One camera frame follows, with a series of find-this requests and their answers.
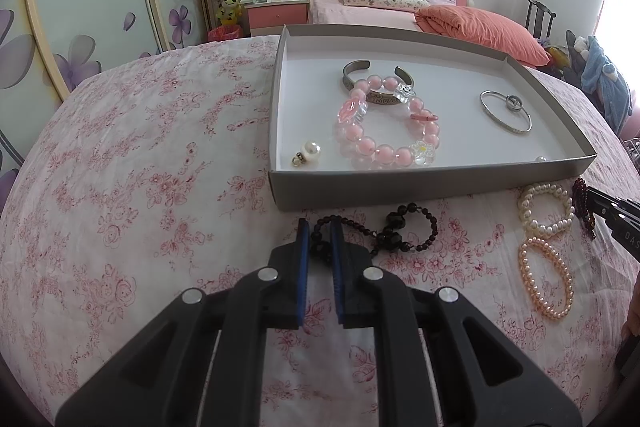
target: hand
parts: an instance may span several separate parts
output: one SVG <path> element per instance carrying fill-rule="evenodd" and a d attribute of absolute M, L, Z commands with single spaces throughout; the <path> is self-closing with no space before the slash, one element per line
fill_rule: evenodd
<path fill-rule="evenodd" d="M 626 313 L 626 322 L 622 326 L 622 340 L 626 341 L 630 335 L 640 335 L 640 272 L 636 278 L 629 311 Z"/>

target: nightstand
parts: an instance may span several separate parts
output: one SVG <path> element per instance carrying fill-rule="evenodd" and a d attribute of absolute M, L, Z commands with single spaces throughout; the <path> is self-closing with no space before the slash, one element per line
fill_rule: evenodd
<path fill-rule="evenodd" d="M 306 24 L 309 0 L 272 0 L 242 5 L 249 17 L 251 36 L 280 35 L 285 24 Z"/>

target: pink beaded bracelet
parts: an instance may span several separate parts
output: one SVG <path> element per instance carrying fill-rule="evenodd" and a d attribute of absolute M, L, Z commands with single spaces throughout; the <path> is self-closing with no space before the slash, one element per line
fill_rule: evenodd
<path fill-rule="evenodd" d="M 367 114 L 367 94 L 372 89 L 384 89 L 391 91 L 400 103 L 406 104 L 409 118 L 420 124 L 419 139 L 409 147 L 394 149 L 390 145 L 377 146 L 375 140 L 364 135 L 361 123 Z M 356 151 L 361 156 L 373 156 L 373 160 L 380 165 L 390 166 L 396 164 L 399 167 L 409 167 L 411 164 L 425 165 L 435 159 L 435 150 L 440 144 L 438 134 L 440 127 L 436 123 L 438 119 L 431 111 L 424 108 L 424 102 L 415 95 L 414 88 L 401 82 L 396 76 L 388 76 L 384 80 L 372 74 L 367 80 L 358 80 L 351 92 L 349 99 L 342 105 L 338 113 L 338 124 L 343 127 L 347 140 L 356 143 Z"/>

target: jewelry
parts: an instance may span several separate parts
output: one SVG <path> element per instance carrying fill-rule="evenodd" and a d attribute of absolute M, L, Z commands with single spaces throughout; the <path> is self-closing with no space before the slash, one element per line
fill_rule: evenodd
<path fill-rule="evenodd" d="M 342 68 L 342 83 L 344 84 L 344 87 L 346 87 L 347 90 L 350 91 L 356 84 L 356 82 L 353 82 L 353 80 L 349 78 L 349 73 L 353 73 L 353 71 L 358 70 L 368 70 L 370 65 L 371 63 L 368 60 L 354 60 L 353 62 L 349 62 L 349 64 Z M 396 67 L 394 73 L 407 86 L 415 86 L 414 80 L 412 79 L 411 75 L 404 71 L 402 68 Z M 388 78 L 394 77 L 388 76 L 385 78 L 385 80 L 382 80 L 380 76 L 372 74 L 369 78 L 367 78 L 367 81 L 369 81 L 371 89 L 380 89 L 380 86 L 382 86 Z M 394 105 L 396 103 L 400 103 L 399 100 L 391 93 L 377 92 L 375 90 L 371 90 L 367 93 L 367 102 L 377 103 L 380 105 Z"/>
<path fill-rule="evenodd" d="M 315 163 L 318 161 L 321 152 L 320 146 L 316 142 L 309 140 L 302 146 L 302 150 L 293 156 L 291 163 L 294 167 L 300 167 L 305 163 Z"/>
<path fill-rule="evenodd" d="M 593 241 L 596 238 L 594 232 L 596 227 L 596 219 L 593 217 L 593 212 L 589 210 L 587 206 L 587 183 L 578 178 L 574 183 L 574 200 L 575 200 L 575 215 L 580 217 L 584 223 L 585 229 L 589 233 L 589 237 Z"/>
<path fill-rule="evenodd" d="M 406 221 L 404 216 L 407 213 L 420 212 L 431 223 L 431 235 L 429 238 L 414 247 L 410 243 L 402 240 L 402 235 L 394 230 L 404 229 Z M 376 240 L 375 247 L 371 250 L 371 256 L 377 256 L 380 250 L 386 250 L 388 252 L 396 252 L 398 250 L 402 252 L 408 251 L 422 251 L 427 250 L 438 235 L 438 220 L 433 214 L 431 214 L 426 207 L 418 206 L 415 203 L 409 203 L 407 205 L 401 204 L 395 212 L 390 212 L 386 216 L 386 225 L 381 232 L 374 232 L 366 229 L 364 225 L 356 223 L 353 219 L 347 219 L 346 217 L 336 216 L 324 216 L 318 219 L 318 222 L 314 225 L 314 231 L 311 233 L 311 256 L 318 257 L 324 261 L 327 265 L 331 265 L 331 244 L 328 241 L 322 240 L 322 226 L 329 223 L 332 219 L 338 218 L 343 225 L 353 227 L 363 235 L 371 235 Z"/>
<path fill-rule="evenodd" d="M 533 247 L 538 248 L 544 256 L 554 264 L 556 270 L 558 270 L 558 273 L 562 276 L 564 295 L 566 297 L 566 305 L 562 311 L 557 311 L 551 304 L 549 304 L 548 301 L 545 300 L 536 285 L 536 280 L 533 279 L 531 267 L 529 266 L 529 259 L 527 258 L 527 250 Z M 546 315 L 546 317 L 550 319 L 559 320 L 566 317 L 574 303 L 574 287 L 569 268 L 560 257 L 560 254 L 551 248 L 551 245 L 546 243 L 544 239 L 530 237 L 527 239 L 526 243 L 520 245 L 520 248 L 518 249 L 518 262 L 520 264 L 520 275 L 522 276 L 522 281 L 529 292 L 533 305 L 539 308 L 542 314 Z"/>
<path fill-rule="evenodd" d="M 539 223 L 536 219 L 532 219 L 530 208 L 531 201 L 533 200 L 533 196 L 537 194 L 551 194 L 558 198 L 564 205 L 564 219 L 560 219 L 556 223 L 550 223 L 549 225 L 544 225 L 543 223 Z M 562 232 L 562 230 L 571 228 L 571 223 L 575 217 L 575 208 L 572 206 L 573 204 L 574 200 L 568 196 L 567 191 L 560 185 L 548 183 L 529 185 L 529 187 L 524 189 L 520 195 L 520 199 L 518 200 L 520 220 L 527 231 L 548 239 L 549 237 L 556 235 L 556 233 Z"/>
<path fill-rule="evenodd" d="M 376 145 L 372 137 L 365 136 L 360 122 L 367 114 L 367 94 L 371 89 L 384 86 L 393 91 L 393 95 L 400 103 L 406 104 L 410 119 L 417 121 L 422 139 L 410 147 L 394 149 L 390 145 Z M 338 112 L 338 124 L 343 126 L 347 140 L 356 143 L 356 151 L 361 156 L 371 157 L 380 165 L 392 165 L 409 167 L 411 164 L 424 165 L 432 163 L 435 158 L 435 150 L 440 144 L 438 134 L 440 127 L 436 123 L 438 119 L 431 111 L 424 108 L 424 102 L 415 96 L 414 88 L 400 82 L 394 76 L 388 76 L 381 80 L 379 76 L 372 75 L 367 80 L 358 80 L 347 100 Z"/>
<path fill-rule="evenodd" d="M 495 116 L 491 112 L 491 109 L 489 109 L 487 105 L 484 103 L 484 100 L 482 99 L 482 97 L 487 94 L 490 94 L 492 96 L 497 96 L 498 98 L 503 98 L 504 103 L 507 105 L 507 109 L 509 109 L 510 111 L 513 111 L 513 112 L 522 111 L 526 115 L 527 119 L 529 120 L 529 127 L 526 128 L 525 130 L 516 129 L 515 127 L 511 127 L 511 125 L 504 123 L 502 120 L 500 120 L 500 118 Z M 510 94 L 509 96 L 507 96 L 497 91 L 483 91 L 482 93 L 480 93 L 480 103 L 482 104 L 482 108 L 484 108 L 484 112 L 487 113 L 489 117 L 491 117 L 491 119 L 495 121 L 495 123 L 500 124 L 507 131 L 510 131 L 514 134 L 527 134 L 531 130 L 531 126 L 532 126 L 531 115 L 527 112 L 527 110 L 524 107 L 522 107 L 522 100 L 520 99 L 520 97 L 515 96 L 514 94 Z"/>

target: pink bed sheet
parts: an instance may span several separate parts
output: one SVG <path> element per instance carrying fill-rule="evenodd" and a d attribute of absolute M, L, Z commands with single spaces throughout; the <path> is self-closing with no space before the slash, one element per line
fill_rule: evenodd
<path fill-rule="evenodd" d="M 342 0 L 309 0 L 313 24 L 357 24 L 422 31 L 412 12 L 345 6 Z"/>
<path fill-rule="evenodd" d="M 48 418 L 180 291 L 228 289 L 292 241 L 300 214 L 277 211 L 267 179 L 277 44 L 212 42 L 105 71 L 34 145 L 0 218 L 0 351 Z M 638 174 L 591 103 L 534 74 L 598 151 L 588 184 L 640 199 Z M 561 322 L 544 319 L 520 281 L 517 198 L 502 190 L 426 202 L 440 229 L 431 248 L 375 263 L 414 287 L 460 289 L 588 421 L 607 399 L 638 263 L 601 219 L 593 242 L 576 223 L 552 242 L 574 273 L 574 307 Z M 388 211 L 339 213 L 377 228 Z M 429 232 L 416 219 L 403 233 L 418 244 Z M 560 305 L 545 266 L 534 266 L 538 285 Z M 311 265 L 303 328 L 269 331 L 262 384 L 265 427 L 377 425 L 372 332 L 337 324 L 324 266 Z"/>

